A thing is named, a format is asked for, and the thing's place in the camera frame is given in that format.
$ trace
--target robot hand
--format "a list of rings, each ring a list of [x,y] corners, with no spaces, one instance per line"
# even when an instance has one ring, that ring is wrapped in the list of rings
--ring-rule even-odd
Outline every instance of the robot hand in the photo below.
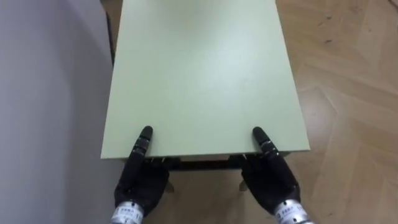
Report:
[[[261,154],[247,154],[242,176],[259,205],[278,223],[311,223],[300,204],[300,187],[274,143],[259,127],[253,129]]]
[[[124,165],[114,191],[116,210],[111,223],[141,223],[162,198],[169,172],[162,161],[145,160],[151,137],[152,128],[146,126]]]

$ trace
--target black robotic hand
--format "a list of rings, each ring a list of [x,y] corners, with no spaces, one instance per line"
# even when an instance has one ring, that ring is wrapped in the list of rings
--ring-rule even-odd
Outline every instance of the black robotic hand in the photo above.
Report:
[[[145,160],[151,137],[152,128],[146,126],[124,165],[114,191],[115,207],[123,202],[134,202],[142,207],[145,217],[162,198],[169,179],[169,172],[161,161]]]
[[[288,200],[300,202],[300,187],[274,143],[259,127],[253,129],[254,139],[262,154],[246,155],[242,176],[257,202],[272,215]]]

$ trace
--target gray wall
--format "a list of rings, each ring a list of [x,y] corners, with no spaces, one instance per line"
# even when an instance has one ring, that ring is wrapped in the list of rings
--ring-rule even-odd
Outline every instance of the gray wall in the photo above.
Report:
[[[1,223],[109,221],[105,21],[99,1],[0,1]]]

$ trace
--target wooden floor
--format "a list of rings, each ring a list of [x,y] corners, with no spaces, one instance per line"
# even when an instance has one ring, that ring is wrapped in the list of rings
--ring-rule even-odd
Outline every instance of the wooden floor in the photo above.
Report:
[[[105,0],[117,40],[121,1]],[[398,223],[398,12],[387,0],[277,0],[311,151],[287,160],[318,223]],[[145,223],[273,223],[239,172],[172,174]]]

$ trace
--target silver robot wrist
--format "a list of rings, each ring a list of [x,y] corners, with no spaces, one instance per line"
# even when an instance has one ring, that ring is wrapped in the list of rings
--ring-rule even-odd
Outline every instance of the silver robot wrist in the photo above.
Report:
[[[314,224],[300,202],[286,200],[280,203],[274,212],[278,224]]]
[[[134,202],[122,202],[115,209],[111,224],[141,224],[144,209]]]

